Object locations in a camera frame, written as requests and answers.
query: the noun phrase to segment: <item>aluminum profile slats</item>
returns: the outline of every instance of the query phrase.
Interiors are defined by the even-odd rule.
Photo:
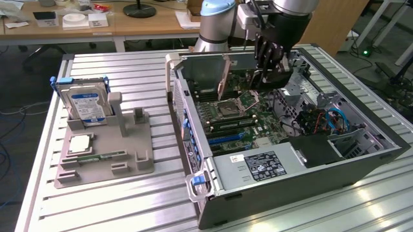
[[[338,63],[311,45],[301,45],[408,143],[412,124],[359,85]],[[107,75],[111,90],[123,93],[123,111],[144,107],[150,113],[155,172],[151,174],[56,189],[53,179],[67,112],[59,101],[49,139],[44,144],[43,172],[32,197],[29,231],[196,232],[196,215],[187,198],[183,166],[164,95],[164,56],[184,50],[76,55],[65,66],[72,77]],[[322,90],[331,89],[315,70],[311,78]],[[203,230],[236,232],[378,231],[413,228],[412,149],[375,169],[353,186]]]

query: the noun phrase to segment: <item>blue pcie slot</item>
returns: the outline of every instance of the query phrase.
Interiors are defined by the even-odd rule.
[[[243,133],[239,133],[239,134],[236,134],[236,135],[224,137],[224,138],[210,139],[207,143],[208,143],[210,145],[214,145],[214,144],[220,144],[220,143],[224,143],[224,142],[236,141],[236,140],[240,140],[240,139],[243,138],[243,136],[244,136],[244,132],[243,132]]]

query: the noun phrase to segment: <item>robotic arm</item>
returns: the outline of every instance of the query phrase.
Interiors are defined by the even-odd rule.
[[[259,28],[255,33],[254,87],[281,88],[289,82],[293,74],[290,51],[302,37],[317,4],[318,0],[251,0],[247,3],[256,15],[254,25]]]
[[[283,87],[293,74],[290,50],[302,37],[317,5],[318,0],[246,0],[235,10],[234,0],[204,0],[195,52],[227,50],[230,35],[255,39],[251,88]]]

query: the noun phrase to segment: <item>office chair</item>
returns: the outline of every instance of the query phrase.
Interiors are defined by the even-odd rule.
[[[57,52],[60,52],[63,55],[67,54],[67,52],[61,49],[61,47],[59,47],[59,45],[56,44],[45,44],[43,45],[23,61],[21,65],[23,65],[23,70],[25,72],[32,72],[33,68],[28,65],[28,63],[36,59],[37,56],[40,56],[48,49],[55,49]],[[89,43],[89,48],[95,49],[96,48],[96,44],[95,43]],[[21,46],[19,45],[19,50],[21,52],[27,52],[27,46]]]

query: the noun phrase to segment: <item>floor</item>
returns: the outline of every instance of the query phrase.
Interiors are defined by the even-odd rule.
[[[355,23],[354,29],[362,31],[371,16],[361,17]],[[379,21],[373,28],[367,38],[373,38],[375,32],[385,24],[385,21]],[[184,40],[186,45],[194,45],[195,40]],[[404,50],[413,42],[413,35],[404,32],[398,28],[393,28],[391,33],[383,40],[379,48],[382,53],[373,54],[367,60],[370,62],[385,62],[389,67],[397,72],[400,67],[394,66],[394,62]],[[365,48],[370,41],[366,39],[361,48]],[[97,48],[91,49],[87,43],[63,44],[61,47],[68,53],[85,54],[85,53],[108,53],[115,52],[115,46],[111,42],[96,43]],[[152,48],[146,47],[146,41],[134,41],[127,43],[130,51],[138,50],[162,50],[179,48],[176,40],[155,40],[152,41]],[[25,73],[21,70],[20,63],[24,58],[33,52],[39,46],[28,46],[28,52],[20,52],[16,46],[11,46],[8,51],[0,55],[0,111],[11,112],[17,110],[24,105],[33,104],[36,102],[48,101],[52,95],[52,89],[49,88],[48,79],[56,75],[60,65],[60,54],[51,50],[47,51],[33,62],[33,72]],[[365,67],[367,62],[354,58],[349,53],[338,53],[335,59],[351,72]],[[357,72],[359,76],[375,79],[377,73],[374,73],[374,67],[367,68]],[[406,74],[408,78],[413,77],[413,67]],[[35,113],[47,110],[48,105],[39,105],[28,110],[28,113]],[[16,114],[12,116],[0,115],[0,134],[4,134],[21,119],[23,115]],[[19,179],[21,182],[21,190],[16,198],[12,199],[11,204],[4,208],[0,208],[0,232],[13,231],[16,220],[20,210],[20,202],[24,196],[25,185],[29,178],[32,169],[32,163],[35,160],[37,143],[40,140],[40,134],[43,130],[45,114],[27,116],[24,119],[25,128],[17,138],[9,142],[7,141],[20,130],[15,130],[11,136],[5,137],[1,142],[7,147],[8,153],[13,160],[13,169],[11,169],[8,175],[0,182],[0,205],[8,201],[15,195],[19,189]],[[0,166],[0,174],[5,171],[5,164]]]

